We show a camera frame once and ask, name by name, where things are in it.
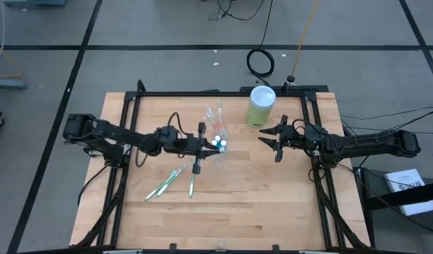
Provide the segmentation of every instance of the wire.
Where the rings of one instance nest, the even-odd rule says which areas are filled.
[[[348,123],[346,123],[343,119],[341,119],[342,123],[344,123],[355,135],[357,135],[357,133],[351,128],[351,126],[348,125]]]
[[[308,121],[305,121],[304,119],[295,119],[295,120],[292,122],[292,127],[295,129],[295,131],[297,131],[297,129],[298,129],[299,127],[303,128],[303,129],[304,129],[304,135],[306,135],[306,129],[305,129],[304,127],[302,127],[302,126],[295,127],[295,123],[298,122],[298,121],[301,121],[301,122],[304,122],[304,123],[308,124],[308,125],[311,126],[311,127],[312,127],[316,132],[317,132],[317,133],[320,133],[321,135],[326,135],[328,138],[330,138],[330,139],[334,142],[334,145],[337,147],[337,157],[340,157],[340,152],[339,152],[339,150],[338,150],[338,143],[337,143],[336,139],[335,139],[333,136],[329,135],[328,133],[323,133],[322,131],[317,130],[317,129],[315,128],[315,126],[314,126],[312,123],[310,123],[310,122],[308,122]],[[310,153],[309,153],[307,150],[308,150],[307,147],[305,147],[304,152],[306,153],[307,156],[310,157]]]
[[[232,1],[233,1],[233,0],[229,0],[230,4],[229,4],[229,8],[227,9],[227,12],[230,10],[230,8],[232,8]],[[221,11],[222,11],[221,7],[218,7],[218,12],[213,13],[213,14],[210,14],[209,17],[208,17],[208,20],[209,20],[209,21],[215,21],[215,20],[220,20],[221,18],[224,18],[224,17],[227,15],[227,12],[226,12],[226,13],[223,13],[223,14],[220,15],[220,16],[218,16],[217,18],[211,18],[211,17],[213,17],[214,15],[218,15]]]
[[[313,168],[311,168],[310,170],[309,170],[309,172],[307,172],[307,177],[309,178],[309,180],[312,182],[312,183],[315,183],[315,180],[313,180],[313,179],[311,179],[310,178],[310,172],[312,172],[312,169]],[[318,180],[318,182],[321,182],[321,180],[323,180],[323,178],[326,176],[326,171],[323,171],[323,176],[320,176],[320,179]]]
[[[143,161],[141,162],[141,163],[139,163],[139,148],[138,149],[136,149],[136,159],[134,160],[134,164],[138,167],[138,168],[140,168],[140,167],[142,167],[143,165],[144,165],[144,163],[146,162],[146,159],[147,159],[147,154],[144,156],[144,159],[143,159]]]
[[[411,123],[414,123],[414,122],[416,122],[416,121],[419,121],[420,119],[422,119],[422,118],[424,118],[424,117],[426,117],[426,116],[429,116],[429,115],[431,115],[431,114],[433,114],[433,111],[430,111],[430,112],[424,114],[423,116],[419,116],[419,117],[417,117],[417,118],[414,118],[413,120],[408,121],[408,122],[406,122],[406,123],[398,124],[398,125],[396,125],[396,126],[394,126],[394,127],[392,127],[392,128],[389,128],[389,130],[397,130],[397,129],[403,128],[403,127],[407,126],[408,124],[411,124]]]
[[[306,37],[307,31],[309,30],[310,23],[312,22],[312,19],[314,18],[314,14],[315,14],[315,10],[316,10],[317,5],[318,5],[318,0],[315,0],[314,5],[312,6],[312,10],[310,12],[309,19],[307,20],[306,26],[304,28],[304,31],[302,31],[301,39],[299,39],[298,50],[296,52],[296,57],[295,57],[295,64],[293,65],[293,71],[292,71],[292,75],[291,75],[292,77],[295,77],[295,71],[296,71],[296,68],[298,66],[299,55],[301,54],[302,43],[304,42],[304,38]]]
[[[387,206],[389,209],[393,210],[394,212],[396,212],[397,214],[399,214],[400,216],[402,216],[403,218],[407,219],[409,222],[412,222],[413,224],[422,227],[423,229],[426,229],[430,232],[433,233],[433,229],[429,228],[428,226],[425,226],[424,224],[421,224],[419,222],[416,222],[414,219],[409,218],[408,216],[404,215],[403,213],[401,213],[399,210],[397,210],[395,207],[391,206],[390,204],[388,204],[380,195],[376,194],[374,191],[372,191],[370,188],[367,187],[367,185],[365,185],[365,183],[359,178],[359,176],[353,172],[349,167],[342,165],[342,164],[338,164],[346,169],[348,169],[351,173],[353,173],[355,175],[355,178],[358,179],[359,183],[366,189],[368,190],[371,194],[373,194],[376,198],[378,198],[378,200],[380,202],[382,202],[385,206]]]
[[[19,64],[10,54],[6,53],[2,48],[0,48],[1,54],[3,54],[5,57],[9,59],[9,61],[12,62],[13,65],[18,67],[18,70],[20,71],[19,74],[11,74],[11,75],[3,75],[0,76],[0,78],[22,78],[23,77],[23,67],[21,64]]]
[[[304,128],[304,127],[302,127],[302,126],[298,126],[298,127],[296,127],[295,130],[297,131],[299,128],[303,129],[303,130],[304,130],[304,133],[306,132],[306,128]]]
[[[365,171],[367,171],[369,174],[371,174],[371,175],[373,175],[373,176],[379,178],[379,179],[382,179],[382,180],[385,180],[385,181],[388,181],[388,182],[391,182],[391,183],[403,184],[403,185],[410,186],[410,187],[414,188],[414,186],[412,186],[412,185],[410,185],[410,184],[407,184],[407,183],[400,183],[400,182],[397,182],[397,181],[392,181],[392,180],[389,180],[389,179],[385,179],[384,177],[378,176],[377,174],[371,172],[371,171],[370,171],[368,168],[366,168],[366,167],[363,167],[362,169],[365,170]]]
[[[4,7],[4,3],[3,1],[1,1],[1,15],[2,15],[2,20],[3,20],[3,31],[2,31],[2,38],[1,38],[1,48],[0,48],[0,56],[1,53],[3,52],[3,48],[4,48],[4,42],[6,41],[6,9]]]
[[[247,65],[247,68],[249,69],[249,71],[251,72],[251,74],[256,76],[259,80],[261,80],[267,86],[269,86],[270,84],[267,81],[265,81],[263,78],[267,78],[267,77],[271,76],[271,74],[273,74],[275,63],[274,63],[273,55],[271,55],[265,49],[262,49],[262,46],[263,46],[263,43],[265,42],[266,31],[268,30],[268,24],[270,23],[270,16],[271,16],[271,9],[272,8],[273,8],[273,0],[270,1],[270,9],[268,11],[268,17],[266,19],[265,30],[263,31],[263,37],[261,39],[261,43],[260,43],[258,48],[252,49],[246,56],[246,65]],[[268,71],[266,71],[265,73],[259,73],[259,72],[255,71],[251,66],[251,56],[255,52],[262,53],[270,61],[270,69]]]
[[[172,115],[169,117],[169,120],[167,120],[167,127],[169,127],[171,125],[171,121],[174,118],[174,116],[177,116],[177,122],[179,123],[179,129],[180,129],[180,131],[184,135],[189,135],[190,133],[186,133],[186,132],[183,131],[182,124],[180,123],[180,116],[179,116],[179,113],[177,113],[177,112],[172,113]]]
[[[234,15],[228,13],[230,7],[232,6],[232,0],[230,0],[230,6],[229,6],[229,8],[227,10],[223,9],[223,7],[221,6],[219,0],[218,0],[218,6],[219,6],[220,10],[222,10],[224,12],[223,15],[227,15],[229,17],[232,17],[232,18],[236,19],[236,20],[248,21],[248,20],[251,20],[253,17],[255,17],[255,15],[257,15],[257,13],[259,12],[259,10],[260,10],[261,6],[263,5],[264,1],[265,0],[261,0],[261,2],[259,4],[259,7],[257,8],[256,12],[254,14],[252,14],[252,16],[249,17],[249,18],[238,18],[237,16],[234,16]]]
[[[346,118],[351,118],[351,119],[357,119],[357,120],[370,120],[370,119],[377,119],[377,118],[381,118],[381,117],[385,117],[385,116],[396,116],[399,114],[407,114],[410,112],[414,112],[414,111],[419,111],[419,110],[423,110],[423,109],[433,109],[433,106],[430,107],[421,107],[419,109],[411,109],[411,110],[406,110],[406,111],[402,111],[402,112],[398,112],[398,113],[393,113],[393,114],[382,114],[382,115],[378,115],[378,116],[370,116],[370,117],[357,117],[357,116],[346,116],[346,115],[340,115],[342,117],[346,117]]]
[[[364,128],[364,127],[351,127],[353,129],[359,129],[359,130],[368,130],[368,131],[387,131],[380,128]],[[410,131],[412,133],[419,133],[419,134],[431,134],[433,135],[433,132],[425,132],[425,131]]]
[[[370,155],[367,155],[367,156],[362,160],[362,162],[359,164],[359,166],[357,166],[357,167],[361,167],[361,166],[364,164],[364,162],[365,162],[369,157],[370,157]]]
[[[94,181],[108,166],[105,165],[101,170],[99,170],[93,177],[89,179],[88,182],[82,187],[80,194],[78,194],[78,206],[80,206],[81,196],[84,193],[84,190],[89,186],[92,181]]]

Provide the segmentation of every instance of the black tape line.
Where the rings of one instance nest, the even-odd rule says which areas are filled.
[[[26,224],[28,223],[29,217],[32,212],[32,207],[34,206],[35,203],[35,198],[37,196],[37,193],[39,192],[40,184],[42,183],[45,170],[47,169],[48,160],[54,147],[54,141],[56,140],[57,134],[59,132],[59,127],[61,126],[61,122],[64,117],[64,112],[66,111],[70,94],[73,90],[73,86],[75,85],[76,76],[78,75],[78,72],[80,70],[81,63],[83,62],[85,49],[89,43],[90,35],[92,34],[95,21],[97,20],[98,12],[100,10],[101,5],[102,5],[102,0],[97,0],[95,2],[93,13],[90,17],[88,27],[84,34],[83,41],[81,42],[81,46],[78,51],[75,64],[73,65],[69,77],[69,81],[67,82],[66,88],[62,95],[61,103],[59,104],[56,117],[54,118],[52,129],[49,132],[47,144],[45,145],[44,151],[42,153],[42,157],[40,158],[39,166],[37,167],[37,171],[35,172],[34,179],[32,180],[30,191],[28,193],[22,212],[20,214],[20,218],[18,219],[16,229],[13,232],[12,239],[11,242],[9,243],[7,253],[10,254],[17,253],[18,247],[22,240],[23,233],[25,232]]]
[[[413,29],[415,38],[419,42],[419,45],[422,47],[423,55],[425,56],[425,59],[427,60],[429,69],[431,70],[433,74],[433,56],[431,55],[431,52],[429,51],[429,47],[427,46],[427,43],[425,43],[425,40],[423,39],[422,33],[419,30],[419,27],[417,26],[417,23],[414,20],[413,14],[411,13],[411,10],[409,9],[408,4],[405,0],[400,0],[401,8],[403,8],[403,11],[405,12],[406,18],[408,19],[409,25]]]

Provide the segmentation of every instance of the aluminum frame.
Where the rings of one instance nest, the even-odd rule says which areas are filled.
[[[248,97],[250,95],[250,91],[254,87],[242,87],[239,92],[220,92],[218,90],[211,90],[211,91],[203,91],[203,92],[147,92],[143,83],[139,80],[138,81],[138,90],[134,92],[126,92],[125,98],[124,98],[124,106],[122,107],[122,113],[121,113],[121,119],[120,119],[120,126],[126,125],[126,119],[128,116],[128,108],[132,101],[134,101],[134,109],[131,115],[131,125],[130,130],[134,131],[136,129],[136,119],[138,116],[138,111],[141,103],[142,97]],[[318,102],[316,99],[316,92],[328,92],[328,89],[326,86],[301,86],[301,87],[288,87],[286,85],[282,87],[272,87],[277,97],[298,97],[301,100],[302,105],[302,113],[303,118],[305,121],[310,122],[311,119],[309,117],[309,109],[307,106],[307,102],[310,102],[312,106],[312,111],[314,114],[314,123],[317,125],[321,125],[321,119],[318,109]],[[129,161],[131,153],[128,153],[127,159]],[[314,167],[314,160],[311,159],[312,166]],[[328,196],[329,199],[336,209],[338,211],[338,205],[336,200],[336,192],[333,185],[333,179],[331,175],[331,170],[328,168],[324,168],[326,171],[326,182],[328,184]],[[112,169],[109,176],[108,181],[108,187],[107,187],[107,193],[105,196],[105,206],[104,209],[108,207],[108,204],[110,203],[112,199],[112,192],[114,191],[114,185],[117,175],[117,170],[119,169]],[[104,239],[105,239],[105,232],[106,232],[106,224],[107,219],[105,221],[105,225],[101,228],[97,235],[97,242],[96,246],[75,246],[72,248],[65,248],[65,249],[57,249],[57,250],[41,250],[41,251],[34,251],[34,252],[28,252],[25,254],[60,254],[60,253],[108,253],[108,251],[115,251],[117,246],[117,238],[119,236],[119,227],[121,222],[121,211],[123,209],[123,202],[124,202],[124,194],[125,194],[125,188],[126,188],[126,180],[128,177],[129,172],[129,164],[121,168],[122,175],[121,175],[121,184],[123,184],[123,191],[121,193],[122,198],[118,202],[117,206],[115,207],[115,214],[114,214],[114,224],[112,228],[112,233],[110,236],[110,243],[109,245],[103,245]],[[314,178],[318,178],[318,171],[313,170],[314,172]],[[319,184],[321,183],[315,183],[316,191],[318,191],[318,188],[320,187]],[[325,253],[325,252],[337,252],[337,253],[397,253],[397,252],[389,252],[385,250],[374,250],[374,249],[359,249],[359,248],[346,248],[345,247],[345,239],[343,232],[340,229],[340,226],[337,225],[337,223],[334,221],[334,225],[336,228],[337,233],[337,240],[339,246],[335,247],[332,246],[331,243],[331,232],[329,231],[329,225],[328,225],[328,217],[326,214],[326,207],[324,206],[323,202],[318,199],[319,203],[319,214],[320,214],[320,220],[321,220],[321,230],[323,231],[323,237],[324,237],[324,243],[326,250],[319,251],[319,253]],[[175,253],[193,253],[193,254],[209,254],[209,253],[224,253],[224,254],[266,254],[266,253],[273,253],[273,254],[288,254],[288,253],[303,253],[304,250],[280,250],[279,246],[275,245],[272,246],[271,250],[179,250],[177,249],[176,243],[171,243],[169,249],[157,249],[157,250],[149,250],[149,249],[143,249],[143,250],[132,250],[132,252],[129,253],[142,253],[142,254],[156,254],[156,253],[169,253],[169,254],[175,254]]]
[[[307,106],[307,101],[311,102],[312,110],[314,113],[314,122],[317,125],[321,125],[321,119],[318,109],[318,103],[316,100],[316,94],[315,92],[328,92],[328,88],[325,85],[316,85],[316,86],[300,86],[300,87],[288,87],[288,86],[282,86],[282,87],[272,87],[277,97],[298,97],[301,100],[302,105],[302,113],[303,118],[305,121],[310,122],[311,119],[309,117],[309,109]],[[218,90],[211,90],[211,91],[203,91],[203,92],[147,92],[144,85],[141,81],[138,81],[138,90],[134,92],[126,92],[125,99],[124,99],[124,106],[122,107],[122,114],[120,119],[120,126],[124,127],[126,124],[126,118],[128,116],[128,108],[129,104],[131,103],[131,100],[134,99],[134,110],[131,115],[131,126],[130,130],[134,131],[136,128],[136,119],[138,116],[138,110],[139,105],[142,97],[249,97],[251,90],[254,89],[254,87],[242,87],[239,92],[220,92]],[[105,195],[105,205],[104,209],[107,208],[112,193],[114,191],[114,184],[115,184],[115,178],[117,175],[118,169],[111,169],[110,175],[109,175],[109,181],[108,181],[108,187],[107,192]],[[126,178],[128,176],[128,170],[129,166],[122,168],[122,178]],[[331,170],[326,169],[326,175],[328,176],[326,178],[327,184],[328,184],[328,194],[331,199],[331,202],[335,206],[335,208],[338,210],[337,206],[337,200],[336,200],[336,192],[333,185],[333,179],[331,175]],[[119,235],[119,227],[120,227],[120,221],[121,221],[121,210],[123,207],[123,198],[120,200],[120,203],[117,205],[116,212],[114,214],[114,224],[112,228],[112,233],[110,236],[110,245],[116,246],[117,245],[117,238]],[[329,231],[329,225],[328,225],[328,218],[326,214],[326,208],[324,207],[324,204],[319,200],[319,213],[320,213],[320,220],[322,225],[322,231],[324,236],[324,243],[326,249],[330,248],[332,246],[331,243],[331,232]],[[345,247],[345,239],[343,237],[343,233],[340,230],[340,227],[336,224],[336,232],[337,232],[337,239],[338,244],[341,247]],[[102,227],[100,230],[98,237],[97,237],[97,245],[101,246],[104,242],[105,238],[105,232],[106,232],[106,225]]]

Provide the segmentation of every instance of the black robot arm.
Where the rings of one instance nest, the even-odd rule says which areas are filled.
[[[193,173],[200,173],[199,161],[208,156],[220,153],[218,147],[211,145],[206,138],[205,123],[198,124],[198,137],[192,133],[183,134],[174,126],[157,128],[155,132],[141,134],[122,127],[115,126],[106,120],[96,119],[91,114],[69,114],[62,136],[67,143],[78,143],[84,146],[89,155],[99,152],[105,159],[105,164],[120,167],[128,163],[125,154],[131,147],[138,147],[141,152],[150,156],[159,155],[162,150],[178,155],[195,156]]]
[[[390,154],[397,157],[411,158],[420,152],[419,143],[414,133],[409,131],[383,131],[368,135],[340,137],[329,134],[324,128],[305,123],[304,135],[295,128],[295,122],[287,125],[287,116],[282,116],[280,123],[273,128],[260,130],[262,133],[279,135],[278,140],[259,138],[277,152],[276,162],[283,156],[283,147],[304,150],[308,155],[313,153],[321,164],[336,167],[345,158],[367,155]]]

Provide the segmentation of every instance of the wooden table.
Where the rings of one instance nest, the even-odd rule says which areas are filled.
[[[108,93],[101,118],[119,124],[123,98],[124,93]],[[317,98],[324,128],[343,135],[335,95],[317,93]],[[141,168],[131,157],[117,247],[168,249],[170,243],[177,243],[179,249],[270,250],[278,244],[281,250],[323,250],[315,185],[307,178],[310,159],[301,150],[285,149],[282,162],[275,163],[275,153],[257,139],[267,135],[244,122],[248,97],[142,97],[136,131],[152,133],[177,111],[184,130],[196,133],[206,107],[215,108],[218,99],[223,101],[223,121],[228,130],[227,153],[203,161],[193,198],[189,197],[191,167],[187,167],[159,198],[144,202],[171,170],[183,163],[190,165],[190,157],[178,159],[177,155],[162,153],[147,158]],[[275,126],[283,114],[288,115],[289,122],[302,119],[299,98],[278,97],[265,128]],[[342,164],[351,167],[349,160]],[[90,159],[86,180],[102,165],[102,158]],[[332,172],[340,214],[368,245],[353,175],[342,167]],[[108,177],[109,170],[84,192],[71,243],[80,241],[100,216]],[[328,220],[336,246],[329,213]],[[105,243],[109,243],[112,222],[110,218]]]

